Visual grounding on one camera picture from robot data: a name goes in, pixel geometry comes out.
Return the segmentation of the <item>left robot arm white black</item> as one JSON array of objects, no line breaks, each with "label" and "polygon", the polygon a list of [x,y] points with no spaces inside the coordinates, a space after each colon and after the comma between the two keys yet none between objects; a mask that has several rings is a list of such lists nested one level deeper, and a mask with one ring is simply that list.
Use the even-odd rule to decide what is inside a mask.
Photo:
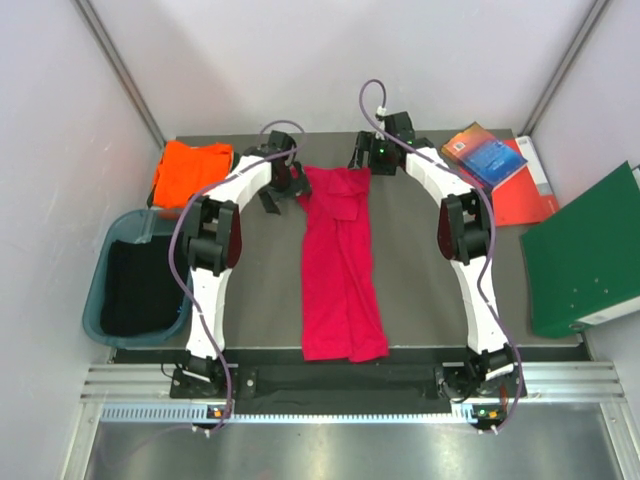
[{"label": "left robot arm white black", "polygon": [[242,210],[258,196],[267,212],[278,214],[278,200],[310,191],[297,151],[293,140],[247,150],[224,179],[197,191],[178,218],[169,266],[191,303],[189,359],[182,371],[205,396],[232,394],[223,321],[228,283],[242,253]]}]

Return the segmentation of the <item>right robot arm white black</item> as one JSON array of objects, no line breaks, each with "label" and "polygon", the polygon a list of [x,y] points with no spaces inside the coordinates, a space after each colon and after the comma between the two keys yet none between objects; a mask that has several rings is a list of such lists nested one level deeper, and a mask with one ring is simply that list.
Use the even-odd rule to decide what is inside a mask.
[{"label": "right robot arm white black", "polygon": [[361,131],[348,167],[366,166],[384,175],[401,168],[439,206],[438,248],[459,282],[467,319],[467,359],[460,369],[442,375],[440,388],[453,402],[462,403],[492,394],[517,370],[495,299],[492,217],[480,191],[452,170],[430,142],[415,139],[408,145],[416,150],[408,152],[381,134]]}]

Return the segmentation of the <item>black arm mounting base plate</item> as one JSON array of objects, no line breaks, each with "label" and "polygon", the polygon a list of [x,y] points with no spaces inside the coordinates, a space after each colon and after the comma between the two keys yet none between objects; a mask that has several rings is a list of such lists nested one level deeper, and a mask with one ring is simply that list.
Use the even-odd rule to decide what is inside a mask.
[{"label": "black arm mounting base plate", "polygon": [[393,348],[364,363],[306,361],[298,349],[232,349],[225,357],[182,355],[170,397],[231,399],[236,414],[347,416],[446,413],[474,398],[503,409],[526,392],[510,355],[463,348]]}]

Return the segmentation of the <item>red t shirt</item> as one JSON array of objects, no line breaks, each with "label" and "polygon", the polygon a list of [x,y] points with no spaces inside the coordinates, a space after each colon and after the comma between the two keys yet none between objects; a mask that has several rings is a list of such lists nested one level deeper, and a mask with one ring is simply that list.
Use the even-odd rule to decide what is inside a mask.
[{"label": "red t shirt", "polygon": [[363,363],[389,354],[373,282],[371,172],[308,167],[301,254],[302,352],[307,361]]}]

